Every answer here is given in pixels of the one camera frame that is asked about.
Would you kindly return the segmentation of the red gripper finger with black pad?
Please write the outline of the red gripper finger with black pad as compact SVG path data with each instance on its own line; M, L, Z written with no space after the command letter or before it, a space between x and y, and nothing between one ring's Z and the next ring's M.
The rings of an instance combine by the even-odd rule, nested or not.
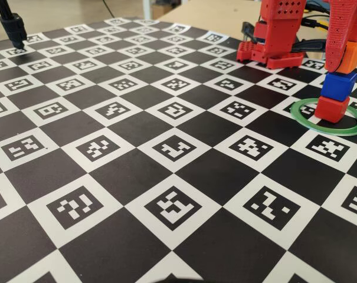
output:
M357 0L329 0L330 14L326 39L326 69L337 72L347 42L357 42Z

